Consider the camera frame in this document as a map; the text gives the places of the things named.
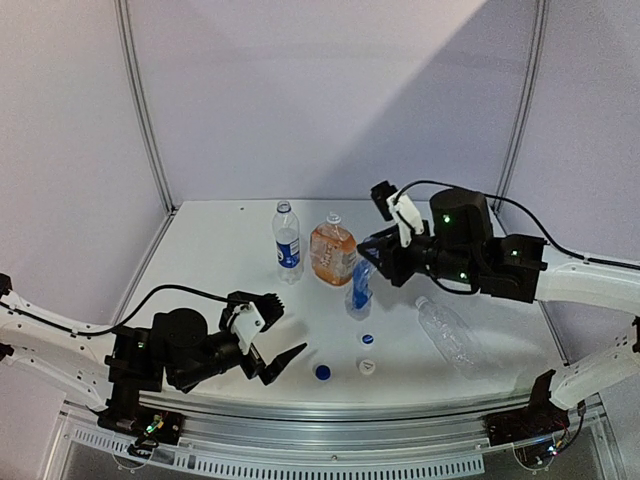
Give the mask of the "white orange-bottle cap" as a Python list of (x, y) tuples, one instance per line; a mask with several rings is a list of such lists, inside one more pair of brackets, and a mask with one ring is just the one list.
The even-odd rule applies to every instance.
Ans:
[(361, 337), (361, 343), (365, 346), (371, 346), (374, 343), (374, 336), (371, 334), (365, 334)]

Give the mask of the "blue Pepsi bottle cap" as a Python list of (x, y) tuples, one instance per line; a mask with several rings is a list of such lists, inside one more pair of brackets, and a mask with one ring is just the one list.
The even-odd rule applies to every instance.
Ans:
[(314, 369), (314, 376), (320, 381), (327, 381), (331, 378), (332, 372), (329, 366), (319, 364)]

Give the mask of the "clear unlabelled plastic bottle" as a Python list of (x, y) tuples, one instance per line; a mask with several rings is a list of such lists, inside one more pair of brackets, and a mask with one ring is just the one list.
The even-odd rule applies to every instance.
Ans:
[(426, 296), (415, 301), (418, 323), (434, 346), (467, 379), (479, 376), (484, 354), (464, 320), (451, 308)]

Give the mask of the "blue label crushed water bottle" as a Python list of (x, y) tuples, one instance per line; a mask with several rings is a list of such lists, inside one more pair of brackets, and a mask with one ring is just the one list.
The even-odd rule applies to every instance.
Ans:
[(352, 272), (350, 286), (345, 296), (345, 309), (355, 320), (364, 320), (370, 312), (372, 291), (369, 281), (376, 268), (357, 255), (357, 262)]

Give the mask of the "orange label crushed bottle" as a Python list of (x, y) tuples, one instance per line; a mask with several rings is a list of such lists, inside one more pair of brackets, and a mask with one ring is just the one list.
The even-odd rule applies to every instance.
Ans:
[(341, 287), (352, 279), (356, 240), (337, 213), (330, 212), (311, 232), (309, 255), (315, 275), (325, 283)]

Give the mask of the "Pepsi bottle blue label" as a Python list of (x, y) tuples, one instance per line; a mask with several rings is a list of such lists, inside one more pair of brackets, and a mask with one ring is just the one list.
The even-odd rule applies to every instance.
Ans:
[(303, 273), (303, 260), (300, 250), (300, 223), (288, 200), (280, 200), (272, 219), (278, 275), (281, 281), (294, 284)]

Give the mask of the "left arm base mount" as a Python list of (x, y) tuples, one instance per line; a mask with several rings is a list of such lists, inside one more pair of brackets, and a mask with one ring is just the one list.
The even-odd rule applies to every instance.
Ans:
[(161, 444), (176, 446), (186, 417), (175, 411), (143, 406), (138, 390), (114, 386), (106, 408), (95, 411), (97, 425), (133, 438), (127, 454), (149, 459)]

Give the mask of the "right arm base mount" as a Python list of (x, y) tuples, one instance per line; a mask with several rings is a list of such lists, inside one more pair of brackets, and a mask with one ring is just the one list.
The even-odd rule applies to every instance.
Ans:
[(586, 414), (584, 400), (577, 404), (578, 427), (569, 430), (569, 411), (551, 402), (551, 369), (536, 378), (528, 403), (521, 408), (491, 413), (483, 426), (491, 446), (511, 444), (517, 463), (530, 471), (547, 468), (580, 435)]

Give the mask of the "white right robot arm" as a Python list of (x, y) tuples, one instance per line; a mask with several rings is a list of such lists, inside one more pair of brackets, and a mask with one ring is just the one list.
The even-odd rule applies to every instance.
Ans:
[(389, 228), (361, 242), (358, 253), (393, 286), (414, 275), (454, 295), (485, 294), (534, 302), (568, 302), (639, 315), (639, 266), (571, 251), (548, 231), (495, 235), (488, 195), (440, 183), (423, 219), (408, 195), (383, 181), (371, 198)]

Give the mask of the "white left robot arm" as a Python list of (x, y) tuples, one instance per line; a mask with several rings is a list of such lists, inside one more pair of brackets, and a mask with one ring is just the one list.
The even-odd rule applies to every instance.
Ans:
[[(218, 330), (210, 332), (206, 318), (191, 308), (154, 314), (148, 327), (131, 321), (156, 294), (178, 291), (223, 306)], [(111, 395), (105, 399), (111, 419), (128, 434), (148, 426), (148, 412), (139, 405), (142, 391), (160, 392), (169, 385), (184, 394), (201, 382), (239, 368), (247, 379), (272, 384), (304, 349), (299, 344), (265, 362), (254, 342), (284, 314), (274, 293), (236, 291), (226, 296), (177, 284), (147, 293), (133, 311), (111, 327), (61, 317), (34, 306), (20, 295), (9, 275), (1, 277), (1, 356), (23, 351), (46, 363), (56, 379), (92, 400), (103, 395), (88, 381), (105, 379)]]

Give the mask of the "white water-bottle cap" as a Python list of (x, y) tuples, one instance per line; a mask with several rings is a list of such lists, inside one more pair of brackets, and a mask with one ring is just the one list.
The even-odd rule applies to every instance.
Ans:
[(361, 359), (358, 364), (358, 371), (365, 376), (372, 375), (376, 370), (376, 363), (369, 358)]

